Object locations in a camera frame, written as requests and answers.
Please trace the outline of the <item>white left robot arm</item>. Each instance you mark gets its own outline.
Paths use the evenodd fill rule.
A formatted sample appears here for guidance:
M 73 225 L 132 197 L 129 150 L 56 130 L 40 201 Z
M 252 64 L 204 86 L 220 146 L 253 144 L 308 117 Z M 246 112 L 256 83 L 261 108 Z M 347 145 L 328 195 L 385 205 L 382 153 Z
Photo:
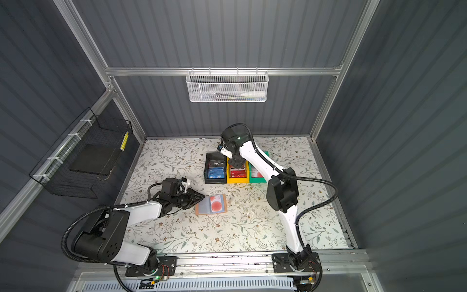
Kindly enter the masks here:
M 174 215 L 203 201 L 205 195 L 189 188 L 170 195 L 159 191 L 151 200 L 103 206 L 76 219 L 61 240 L 62 252 L 71 260 L 108 265 L 133 265 L 146 270 L 159 267 L 157 251 L 125 240 L 127 229 L 137 223 Z

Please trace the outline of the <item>tan leather card holder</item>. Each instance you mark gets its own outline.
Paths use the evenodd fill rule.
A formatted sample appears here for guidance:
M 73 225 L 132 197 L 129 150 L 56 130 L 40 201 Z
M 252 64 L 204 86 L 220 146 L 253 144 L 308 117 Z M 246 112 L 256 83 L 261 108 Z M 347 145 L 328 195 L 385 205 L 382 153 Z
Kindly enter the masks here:
M 197 216 L 223 214 L 226 212 L 227 200 L 224 194 L 207 196 L 195 206 L 195 214 Z

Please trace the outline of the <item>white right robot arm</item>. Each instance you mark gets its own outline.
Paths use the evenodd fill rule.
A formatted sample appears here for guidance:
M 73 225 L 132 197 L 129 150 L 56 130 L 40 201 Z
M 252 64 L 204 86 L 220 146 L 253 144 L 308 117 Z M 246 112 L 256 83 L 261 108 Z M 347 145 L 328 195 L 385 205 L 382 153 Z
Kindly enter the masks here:
M 289 264 L 294 271 L 312 267 L 322 272 L 321 261 L 311 247 L 304 243 L 302 232 L 296 223 L 298 215 L 299 188 L 293 178 L 295 172 L 284 168 L 272 160 L 255 143 L 246 124 L 237 123 L 227 127 L 221 134 L 218 151 L 229 158 L 229 164 L 240 166 L 248 162 L 266 180 L 268 186 L 266 200 L 280 218 L 286 235 L 286 251 Z

